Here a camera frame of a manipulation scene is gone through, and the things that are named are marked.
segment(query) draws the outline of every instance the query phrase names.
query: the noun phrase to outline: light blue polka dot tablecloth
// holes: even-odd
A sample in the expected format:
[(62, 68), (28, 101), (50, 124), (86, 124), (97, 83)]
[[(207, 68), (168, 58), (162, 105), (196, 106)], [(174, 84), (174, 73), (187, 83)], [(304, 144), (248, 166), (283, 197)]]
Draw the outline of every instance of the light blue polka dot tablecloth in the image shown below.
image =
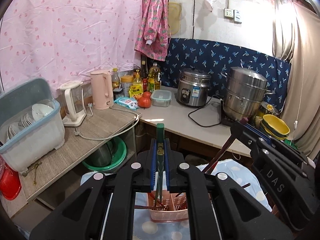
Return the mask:
[[(202, 170), (206, 165), (200, 165), (198, 168)], [(258, 179), (252, 172), (234, 160), (224, 160), (218, 162), (212, 174), (224, 172), (234, 179), (239, 185), (243, 186), (250, 183), (251, 185), (245, 190), (257, 199), (266, 209), (271, 212), (271, 207), (260, 187)], [(95, 172), (84, 174), (81, 179), (81, 185), (89, 179)], [(166, 189), (165, 175), (163, 176), (163, 189)], [(147, 205), (147, 194), (136, 194), (136, 205)], [(133, 222), (133, 240), (189, 240), (189, 221), (175, 223), (154, 223), (150, 219), (150, 212), (146, 209), (134, 210)]]

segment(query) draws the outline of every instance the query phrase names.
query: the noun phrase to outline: pink polka dot curtain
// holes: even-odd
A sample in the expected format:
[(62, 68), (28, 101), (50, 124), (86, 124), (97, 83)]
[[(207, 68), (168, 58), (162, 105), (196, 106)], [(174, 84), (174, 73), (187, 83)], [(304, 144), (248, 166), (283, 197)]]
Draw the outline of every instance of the pink polka dot curtain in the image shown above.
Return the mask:
[(54, 96), (69, 80), (95, 69), (140, 64), (134, 51), (142, 0), (13, 0), (0, 32), (4, 91), (45, 78)]

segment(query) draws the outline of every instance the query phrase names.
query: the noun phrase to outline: blue gripper pad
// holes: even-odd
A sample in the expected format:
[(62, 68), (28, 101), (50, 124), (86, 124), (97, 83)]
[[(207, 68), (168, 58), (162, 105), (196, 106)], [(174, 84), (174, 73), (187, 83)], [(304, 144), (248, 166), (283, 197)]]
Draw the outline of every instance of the blue gripper pad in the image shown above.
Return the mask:
[(164, 170), (165, 170), (165, 181), (167, 184), (167, 190), (170, 189), (170, 171), (169, 171), (169, 159), (168, 159), (168, 147), (167, 143), (169, 140), (164, 140)]
[(151, 191), (155, 187), (156, 182), (156, 171), (157, 171), (157, 140), (153, 144), (152, 161), (150, 167), (150, 189)]
[(247, 127), (252, 132), (258, 134), (259, 137), (263, 138), (268, 145), (271, 145), (271, 140), (267, 135), (265, 135), (264, 133), (262, 133), (261, 131), (259, 131), (258, 129), (254, 128), (253, 126), (251, 126), (249, 124), (245, 124), (245, 127)]

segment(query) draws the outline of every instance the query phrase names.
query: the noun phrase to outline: pink electric kettle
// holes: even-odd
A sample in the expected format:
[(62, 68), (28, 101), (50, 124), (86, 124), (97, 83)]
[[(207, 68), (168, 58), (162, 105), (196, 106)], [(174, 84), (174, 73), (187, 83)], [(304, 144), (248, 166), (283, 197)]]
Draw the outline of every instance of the pink electric kettle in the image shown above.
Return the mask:
[(113, 106), (113, 91), (111, 74), (105, 69), (95, 70), (90, 73), (93, 107), (103, 110)]

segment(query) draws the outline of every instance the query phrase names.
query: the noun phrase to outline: rice cooker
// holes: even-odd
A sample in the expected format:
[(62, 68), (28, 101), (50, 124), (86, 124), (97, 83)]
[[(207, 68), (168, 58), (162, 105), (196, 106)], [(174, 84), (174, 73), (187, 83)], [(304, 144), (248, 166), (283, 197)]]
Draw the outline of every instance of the rice cooker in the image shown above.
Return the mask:
[(186, 68), (181, 71), (179, 78), (177, 101), (185, 106), (204, 106), (211, 76), (198, 69)]

